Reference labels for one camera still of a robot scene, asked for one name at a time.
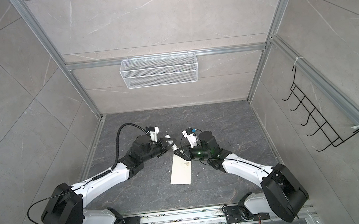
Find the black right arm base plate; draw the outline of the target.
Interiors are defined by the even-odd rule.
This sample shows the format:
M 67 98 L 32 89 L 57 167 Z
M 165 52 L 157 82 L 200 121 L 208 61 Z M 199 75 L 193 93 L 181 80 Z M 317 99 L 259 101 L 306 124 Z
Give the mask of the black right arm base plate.
M 237 206 L 228 206 L 224 205 L 221 207 L 223 214 L 226 217 L 226 221 L 228 224 L 243 222 L 243 221 L 261 221 L 261 220 L 269 220 L 269 213 L 258 213 L 251 214 L 245 207 Z

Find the aluminium frame left post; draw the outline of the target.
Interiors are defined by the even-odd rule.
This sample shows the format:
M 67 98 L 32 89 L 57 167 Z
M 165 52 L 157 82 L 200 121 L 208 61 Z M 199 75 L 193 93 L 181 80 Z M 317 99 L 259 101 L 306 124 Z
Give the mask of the aluminium frame left post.
M 90 98 L 87 91 L 84 89 L 84 87 L 80 84 L 78 79 L 75 77 L 75 75 L 67 69 L 65 61 L 62 58 L 62 55 L 59 53 L 59 51 L 56 49 L 54 44 L 49 39 L 48 35 L 45 33 L 45 31 L 42 29 L 39 22 L 34 17 L 33 13 L 28 8 L 27 4 L 24 0 L 9 0 L 11 4 L 14 6 L 16 11 L 21 15 L 25 23 L 28 25 L 28 27 L 31 29 L 33 34 L 37 37 L 37 39 L 40 41 L 41 45 L 45 48 L 45 50 L 48 52 L 48 54 L 51 56 L 51 58 L 55 61 L 59 69 L 63 72 L 65 77 L 69 80 L 69 82 L 72 84 L 72 86 L 76 89 L 76 91 L 79 93 L 79 95 L 83 98 L 85 104 L 91 109 L 92 113 L 97 117 L 97 119 L 101 120 L 102 114 L 100 113 L 99 109 L 95 105 L 95 103 Z

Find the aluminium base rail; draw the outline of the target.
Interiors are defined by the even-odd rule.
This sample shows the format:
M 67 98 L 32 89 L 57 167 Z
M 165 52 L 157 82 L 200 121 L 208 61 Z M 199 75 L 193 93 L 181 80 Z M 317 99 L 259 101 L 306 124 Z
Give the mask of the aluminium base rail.
M 282 221 L 275 212 L 267 207 L 267 202 L 262 197 L 260 200 L 261 212 L 260 213 L 269 213 L 269 220 L 261 221 Z M 228 224 L 226 217 L 221 210 L 222 206 L 210 206 L 194 209 L 184 209 L 184 210 L 175 210 L 175 211 L 165 211 L 165 212 L 155 212 L 155 213 L 146 213 L 140 215 L 131 215 L 126 216 L 140 216 L 140 224 Z

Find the white paper envelope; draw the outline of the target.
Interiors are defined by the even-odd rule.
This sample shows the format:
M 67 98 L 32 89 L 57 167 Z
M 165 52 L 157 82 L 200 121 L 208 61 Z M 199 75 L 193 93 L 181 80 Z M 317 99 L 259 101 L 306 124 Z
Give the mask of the white paper envelope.
M 171 170 L 171 184 L 190 185 L 191 184 L 191 161 L 186 161 L 174 155 Z

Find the aluminium frame back rail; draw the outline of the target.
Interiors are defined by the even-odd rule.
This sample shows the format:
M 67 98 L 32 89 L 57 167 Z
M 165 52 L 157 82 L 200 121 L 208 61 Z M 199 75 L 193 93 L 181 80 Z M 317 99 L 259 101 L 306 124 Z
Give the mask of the aluminium frame back rail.
M 65 68 L 67 70 L 86 69 L 93 67 L 120 65 L 121 62 L 124 60 L 138 60 L 138 59 L 144 60 L 144 59 L 157 58 L 157 57 L 173 57 L 176 55 L 190 55 L 190 54 L 195 54 L 196 56 L 207 56 L 207 55 L 263 50 L 265 47 L 266 47 L 265 43 L 248 43 L 246 45 L 233 45 L 227 47 L 217 47 L 217 48 L 207 48 L 207 49 L 188 50 L 188 51 L 179 51 L 179 52 L 140 55 L 140 56 L 132 56 L 132 57 L 124 57 L 124 58 L 122 57 L 122 58 L 113 58 L 113 59 L 74 62 L 74 63 L 66 64 Z

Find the aluminium frame post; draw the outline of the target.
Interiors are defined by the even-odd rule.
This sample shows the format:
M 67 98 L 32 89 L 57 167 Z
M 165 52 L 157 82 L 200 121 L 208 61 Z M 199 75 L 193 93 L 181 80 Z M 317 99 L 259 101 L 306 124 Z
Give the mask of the aluminium frame post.
M 65 61 L 62 58 L 62 55 L 59 53 L 59 51 L 56 49 L 54 44 L 49 39 L 48 35 L 45 33 L 45 31 L 42 29 L 39 22 L 34 17 L 33 13 L 28 8 L 27 4 L 24 0 L 9 0 L 11 4 L 14 6 L 16 11 L 21 15 L 25 23 L 28 25 L 28 27 L 31 29 L 33 34 L 37 37 L 37 39 L 40 41 L 41 45 L 45 48 L 45 50 L 48 52 L 48 54 L 51 56 L 51 58 L 55 61 L 59 69 L 63 72 L 65 77 L 69 80 L 69 82 L 72 84 L 72 86 L 76 89 L 76 91 L 79 93 L 79 95 L 83 98 L 85 104 L 91 109 L 92 113 L 97 117 L 97 119 L 101 120 L 102 114 L 100 113 L 99 109 L 95 105 L 95 103 L 90 98 L 87 91 L 84 89 L 84 87 L 80 84 L 78 79 L 75 77 L 75 75 L 67 69 Z
M 250 90 L 249 90 L 249 93 L 247 96 L 247 101 L 250 105 L 253 104 L 254 96 L 257 91 L 260 78 L 263 74 L 264 67 L 266 65 L 268 56 L 270 54 L 270 50 L 272 47 L 271 39 L 274 35 L 276 35 L 276 33 L 280 27 L 280 24 L 282 22 L 282 18 L 284 16 L 285 10 L 287 8 L 288 2 L 289 2 L 289 0 L 278 0 L 277 7 L 274 12 L 273 20 L 271 22 L 271 25 L 270 25 L 270 28 L 269 28 L 269 31 L 268 31 L 268 34 L 266 37 L 266 41 L 265 41 L 265 45 L 264 45 L 265 47 L 262 50 L 262 53 L 261 53 L 261 56 L 260 56 L 260 59 L 259 59 L 258 65 L 257 65 L 257 69 L 255 71 L 255 74 L 254 74 L 254 77 L 252 80 L 252 84 L 251 84 L 251 87 L 250 87 Z

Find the aluminium frame rail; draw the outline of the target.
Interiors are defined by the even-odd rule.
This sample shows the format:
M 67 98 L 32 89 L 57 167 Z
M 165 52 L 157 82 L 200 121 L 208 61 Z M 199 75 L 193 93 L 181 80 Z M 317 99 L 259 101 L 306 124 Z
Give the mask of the aluminium frame rail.
M 291 59 L 293 65 L 297 67 L 314 85 L 316 85 L 324 95 L 344 113 L 350 121 L 359 129 L 359 106 L 354 103 L 337 86 L 334 85 L 326 76 L 317 70 L 310 62 L 304 59 L 279 35 L 273 35 L 270 40 L 285 56 Z
M 188 51 L 179 51 L 179 52 L 140 55 L 140 56 L 132 56 L 132 57 L 124 57 L 124 58 L 122 57 L 122 58 L 113 58 L 113 59 L 74 62 L 74 63 L 66 64 L 65 68 L 67 70 L 86 69 L 93 67 L 120 65 L 121 62 L 124 60 L 138 60 L 138 59 L 144 60 L 144 59 L 157 58 L 157 57 L 173 57 L 176 55 L 190 55 L 190 54 L 195 54 L 196 56 L 207 56 L 207 55 L 263 50 L 265 47 L 266 47 L 265 43 L 248 43 L 246 45 L 233 45 L 227 47 L 217 47 L 217 48 L 207 48 L 207 49 L 188 50 Z

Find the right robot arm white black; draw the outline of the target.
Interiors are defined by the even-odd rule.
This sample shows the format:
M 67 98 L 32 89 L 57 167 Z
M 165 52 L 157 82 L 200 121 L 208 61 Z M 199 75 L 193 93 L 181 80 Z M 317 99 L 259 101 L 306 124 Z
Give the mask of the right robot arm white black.
M 214 169 L 237 175 L 263 191 L 264 197 L 247 193 L 238 202 L 243 220 L 273 212 L 281 220 L 292 222 L 309 199 L 308 192 L 285 165 L 277 164 L 273 167 L 243 159 L 221 148 L 210 131 L 204 131 L 198 136 L 187 134 L 186 137 L 188 145 L 172 147 L 175 155 L 186 161 L 205 161 Z

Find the aluminium frame right rail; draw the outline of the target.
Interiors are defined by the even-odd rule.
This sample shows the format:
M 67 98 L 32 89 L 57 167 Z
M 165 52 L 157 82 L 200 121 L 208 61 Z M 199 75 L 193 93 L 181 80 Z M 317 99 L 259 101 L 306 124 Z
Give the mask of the aluminium frame right rail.
M 337 86 L 334 85 L 326 76 L 317 70 L 310 62 L 304 59 L 279 35 L 273 35 L 270 40 L 285 56 L 291 59 L 293 65 L 297 67 L 314 85 L 316 85 L 324 95 L 344 113 L 350 121 L 359 129 L 359 106 L 354 103 Z

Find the aluminium frame right post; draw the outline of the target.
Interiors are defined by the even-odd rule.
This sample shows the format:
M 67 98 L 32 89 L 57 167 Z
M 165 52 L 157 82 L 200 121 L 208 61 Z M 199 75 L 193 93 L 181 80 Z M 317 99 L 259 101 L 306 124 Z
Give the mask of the aluminium frame right post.
M 265 41 L 265 45 L 264 45 L 265 47 L 262 50 L 262 53 L 261 53 L 261 56 L 260 56 L 260 59 L 259 59 L 258 65 L 257 65 L 257 69 L 255 71 L 255 74 L 254 74 L 254 77 L 252 80 L 252 84 L 251 84 L 251 87 L 250 87 L 250 90 L 249 90 L 249 93 L 247 96 L 247 101 L 250 105 L 253 104 L 254 96 L 257 91 L 260 78 L 263 74 L 264 67 L 266 65 L 268 56 L 270 54 L 270 50 L 272 47 L 271 39 L 274 35 L 276 35 L 276 33 L 280 27 L 280 24 L 282 22 L 282 18 L 284 16 L 285 10 L 287 8 L 288 2 L 289 2 L 289 0 L 278 0 L 277 7 L 274 12 L 273 20 L 271 22 L 271 25 L 270 25 L 270 28 L 269 28 L 269 31 L 268 31 L 268 34 L 266 37 L 266 41 Z

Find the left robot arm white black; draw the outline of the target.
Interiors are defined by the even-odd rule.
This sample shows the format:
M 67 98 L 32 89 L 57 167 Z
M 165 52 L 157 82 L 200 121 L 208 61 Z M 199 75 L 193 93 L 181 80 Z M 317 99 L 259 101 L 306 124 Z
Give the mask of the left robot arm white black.
M 145 161 L 175 148 L 175 142 L 169 135 L 157 141 L 146 135 L 137 137 L 116 166 L 73 185 L 58 185 L 42 213 L 41 221 L 43 224 L 125 224 L 123 216 L 111 207 L 88 210 L 86 206 L 110 188 L 138 174 Z

